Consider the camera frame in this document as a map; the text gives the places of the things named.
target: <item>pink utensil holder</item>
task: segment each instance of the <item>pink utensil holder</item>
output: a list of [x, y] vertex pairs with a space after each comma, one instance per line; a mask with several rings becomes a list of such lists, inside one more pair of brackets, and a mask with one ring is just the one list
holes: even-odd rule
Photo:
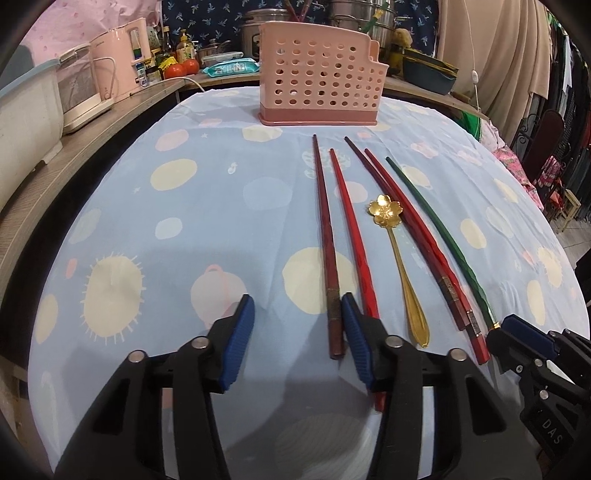
[[376, 125], [388, 66], [365, 33], [296, 22], [261, 32], [264, 125]]

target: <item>beige curtain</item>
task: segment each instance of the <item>beige curtain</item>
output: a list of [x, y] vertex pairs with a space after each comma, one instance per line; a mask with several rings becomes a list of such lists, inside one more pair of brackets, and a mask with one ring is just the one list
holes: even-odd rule
[[480, 108], [511, 142], [531, 96], [548, 96], [551, 46], [545, 7], [538, 0], [439, 0], [439, 24], [437, 58], [460, 69], [454, 90], [474, 98], [475, 65]]

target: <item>flower-shaped spoon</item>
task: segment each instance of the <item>flower-shaped spoon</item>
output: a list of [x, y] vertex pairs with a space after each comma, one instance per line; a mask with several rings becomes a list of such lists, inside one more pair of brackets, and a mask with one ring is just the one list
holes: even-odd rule
[[429, 344], [429, 326], [421, 304], [418, 302], [417, 295], [414, 292], [413, 286], [410, 283], [404, 264], [402, 263], [402, 256], [394, 237], [394, 229], [400, 225], [400, 214], [402, 207], [398, 202], [392, 202], [387, 195], [380, 195], [376, 202], [371, 202], [368, 207], [368, 212], [373, 215], [374, 222], [382, 228], [385, 228], [394, 250], [394, 257], [400, 272], [400, 281], [402, 282], [402, 293], [404, 295], [404, 306], [406, 307], [408, 324], [417, 343], [425, 348]]

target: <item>pink kettle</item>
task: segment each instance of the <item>pink kettle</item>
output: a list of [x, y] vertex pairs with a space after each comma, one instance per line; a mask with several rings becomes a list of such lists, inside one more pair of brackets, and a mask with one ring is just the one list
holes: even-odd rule
[[[141, 49], [138, 59], [134, 58], [132, 36], [137, 39]], [[90, 42], [90, 51], [103, 100], [112, 98], [119, 102], [143, 88], [139, 84], [135, 65], [152, 56], [145, 18], [138, 18], [99, 35]]]

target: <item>condiment bottle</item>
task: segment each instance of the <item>condiment bottle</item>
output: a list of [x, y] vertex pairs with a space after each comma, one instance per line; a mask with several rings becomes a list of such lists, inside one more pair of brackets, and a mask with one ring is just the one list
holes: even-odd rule
[[170, 41], [170, 27], [162, 27], [162, 51], [171, 57], [174, 57], [173, 44]]
[[157, 48], [152, 50], [152, 57], [144, 62], [146, 66], [146, 77], [148, 79], [148, 85], [154, 85], [155, 83], [162, 82], [164, 80], [164, 74], [156, 65], [156, 55], [161, 50]]
[[177, 45], [177, 61], [179, 63], [188, 59], [195, 59], [195, 48], [189, 41], [186, 30], [181, 30], [181, 40]]

